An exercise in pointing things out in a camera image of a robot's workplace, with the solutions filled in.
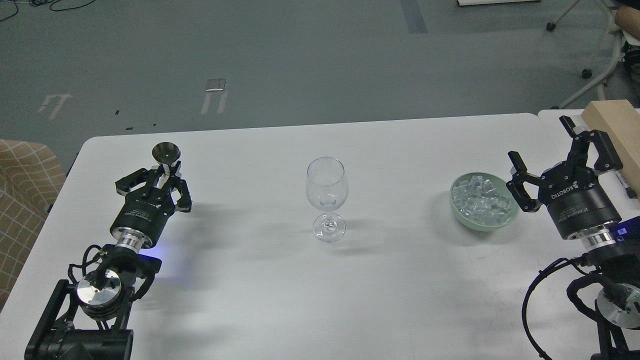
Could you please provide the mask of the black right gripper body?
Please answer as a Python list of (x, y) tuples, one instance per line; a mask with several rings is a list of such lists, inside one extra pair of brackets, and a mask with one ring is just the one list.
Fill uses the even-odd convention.
[(562, 161), (544, 171), (542, 180), (542, 203), (563, 240), (622, 220), (594, 169)]

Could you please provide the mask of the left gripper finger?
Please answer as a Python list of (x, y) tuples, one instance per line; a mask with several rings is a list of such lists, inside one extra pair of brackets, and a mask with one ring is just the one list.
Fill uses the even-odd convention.
[(182, 178), (180, 173), (182, 162), (176, 161), (173, 164), (163, 164), (163, 180), (162, 191), (171, 196), (174, 191), (179, 193), (179, 199), (175, 202), (175, 210), (183, 213), (190, 213), (192, 210), (192, 199), (190, 196), (187, 182)]
[(150, 197), (154, 191), (154, 186), (163, 175), (163, 170), (159, 168), (139, 170), (120, 178), (115, 182), (116, 193), (121, 196), (135, 194), (138, 197)]

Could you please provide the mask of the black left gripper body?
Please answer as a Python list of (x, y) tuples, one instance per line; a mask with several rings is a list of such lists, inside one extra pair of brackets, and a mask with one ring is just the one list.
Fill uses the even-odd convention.
[(167, 221), (175, 212), (172, 190), (143, 186), (132, 191), (116, 187), (125, 203), (110, 226), (116, 246), (127, 249), (154, 248)]

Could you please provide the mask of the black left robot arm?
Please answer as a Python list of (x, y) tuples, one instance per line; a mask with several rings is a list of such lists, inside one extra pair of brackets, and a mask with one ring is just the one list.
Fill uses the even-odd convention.
[(115, 182), (125, 202), (110, 233), (115, 244), (92, 244), (96, 254), (70, 264), (26, 346), (26, 360), (128, 360), (134, 332), (133, 303), (150, 289), (162, 261), (141, 254), (156, 246), (175, 212), (188, 213), (192, 199), (181, 162), (162, 155), (158, 166), (141, 168)]

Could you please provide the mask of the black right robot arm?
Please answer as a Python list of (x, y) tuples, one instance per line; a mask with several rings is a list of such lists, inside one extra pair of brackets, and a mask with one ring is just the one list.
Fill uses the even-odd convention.
[(508, 153), (512, 178), (506, 187), (523, 212), (546, 207), (560, 237), (579, 240), (585, 253), (554, 260), (539, 271), (525, 293), (521, 320), (526, 337), (544, 360), (549, 355), (535, 341), (528, 326), (528, 303), (542, 280), (572, 266), (582, 276), (567, 285), (566, 295), (578, 312), (595, 322), (599, 352), (593, 360), (637, 360), (624, 330), (637, 331), (639, 320), (639, 219), (622, 221), (599, 176), (623, 167), (608, 133), (579, 129), (566, 115), (559, 118), (571, 138), (567, 158), (536, 176), (516, 151)]

